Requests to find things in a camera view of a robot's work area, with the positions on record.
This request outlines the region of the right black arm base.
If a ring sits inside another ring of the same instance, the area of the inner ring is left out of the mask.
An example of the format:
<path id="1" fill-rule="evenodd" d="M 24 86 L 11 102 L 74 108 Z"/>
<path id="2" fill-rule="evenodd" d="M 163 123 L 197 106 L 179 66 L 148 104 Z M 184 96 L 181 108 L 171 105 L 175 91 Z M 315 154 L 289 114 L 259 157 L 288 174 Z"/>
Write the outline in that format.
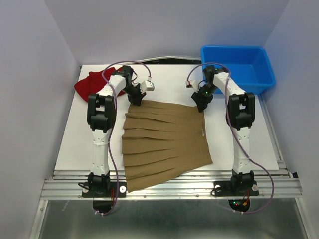
<path id="1" fill-rule="evenodd" d="M 232 170 L 229 180 L 217 180 L 213 185 L 210 194 L 216 197 L 244 196 L 246 193 L 249 193 L 250 196 L 259 196 L 259 189 L 252 170 L 248 173 L 236 173 Z"/>

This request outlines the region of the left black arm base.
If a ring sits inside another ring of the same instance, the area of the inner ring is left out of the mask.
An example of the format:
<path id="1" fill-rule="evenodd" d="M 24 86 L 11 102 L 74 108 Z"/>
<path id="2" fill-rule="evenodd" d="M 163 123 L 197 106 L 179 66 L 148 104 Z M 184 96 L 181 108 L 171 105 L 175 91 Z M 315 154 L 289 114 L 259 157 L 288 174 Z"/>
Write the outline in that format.
<path id="1" fill-rule="evenodd" d="M 78 186 L 82 188 L 83 198 L 125 198 L 127 183 L 125 181 L 111 181 L 110 173 L 101 176 L 90 173 L 86 182 L 79 182 Z"/>

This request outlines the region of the red skirt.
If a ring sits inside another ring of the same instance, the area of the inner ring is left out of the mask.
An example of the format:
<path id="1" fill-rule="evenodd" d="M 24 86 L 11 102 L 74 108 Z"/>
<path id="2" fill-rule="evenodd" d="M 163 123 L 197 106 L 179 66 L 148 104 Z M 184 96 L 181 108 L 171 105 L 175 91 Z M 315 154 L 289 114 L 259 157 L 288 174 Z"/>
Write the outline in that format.
<path id="1" fill-rule="evenodd" d="M 123 77 L 113 75 L 114 72 L 121 70 L 122 68 L 116 69 L 111 67 L 104 72 L 104 77 L 102 75 L 103 70 L 99 72 L 91 71 L 86 78 L 74 85 L 75 91 L 88 103 L 91 94 L 101 94 L 105 91 L 111 91 L 111 87 L 108 86 L 110 83 L 115 89 L 117 96 L 121 96 L 125 94 L 123 89 L 126 86 L 126 80 Z"/>

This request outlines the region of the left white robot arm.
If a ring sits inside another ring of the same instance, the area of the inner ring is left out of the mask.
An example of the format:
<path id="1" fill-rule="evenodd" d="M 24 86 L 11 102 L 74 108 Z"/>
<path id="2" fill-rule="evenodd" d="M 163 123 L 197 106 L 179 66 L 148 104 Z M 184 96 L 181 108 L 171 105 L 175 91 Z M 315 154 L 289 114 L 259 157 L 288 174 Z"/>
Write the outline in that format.
<path id="1" fill-rule="evenodd" d="M 146 91 L 155 88 L 148 67 L 146 69 L 149 75 L 142 83 L 134 82 L 135 71 L 129 65 L 123 65 L 107 79 L 105 72 L 109 68 L 111 66 L 101 73 L 106 85 L 97 93 L 89 95 L 87 107 L 87 123 L 93 136 L 93 162 L 87 184 L 88 188 L 93 188 L 99 196 L 106 196 L 111 190 L 108 155 L 111 154 L 110 139 L 117 117 L 118 94 L 121 91 L 125 92 L 131 104 L 140 106 Z"/>

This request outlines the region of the tan skirt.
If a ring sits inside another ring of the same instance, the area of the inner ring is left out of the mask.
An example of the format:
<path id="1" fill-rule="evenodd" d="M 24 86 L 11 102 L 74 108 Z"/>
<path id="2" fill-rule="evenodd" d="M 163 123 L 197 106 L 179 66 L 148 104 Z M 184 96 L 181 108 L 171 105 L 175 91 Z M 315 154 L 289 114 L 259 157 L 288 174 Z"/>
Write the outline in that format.
<path id="1" fill-rule="evenodd" d="M 143 101 L 125 114 L 122 154 L 129 192 L 212 164 L 204 114 L 197 107 Z"/>

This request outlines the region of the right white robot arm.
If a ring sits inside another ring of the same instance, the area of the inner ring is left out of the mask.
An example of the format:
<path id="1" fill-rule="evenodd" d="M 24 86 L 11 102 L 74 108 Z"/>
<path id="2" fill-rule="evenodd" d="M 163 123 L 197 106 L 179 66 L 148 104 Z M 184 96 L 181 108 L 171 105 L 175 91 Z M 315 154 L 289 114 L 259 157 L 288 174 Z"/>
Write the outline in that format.
<path id="1" fill-rule="evenodd" d="M 220 90 L 225 99 L 226 123 L 233 137 L 234 160 L 229 188 L 234 194 L 241 194 L 254 184 L 249 156 L 250 129 L 255 121 L 255 95 L 247 93 L 231 78 L 230 70 L 220 65 L 206 65 L 203 80 L 187 76 L 186 86 L 194 90 L 191 98 L 198 111 L 203 112 L 213 99 L 216 90 Z"/>

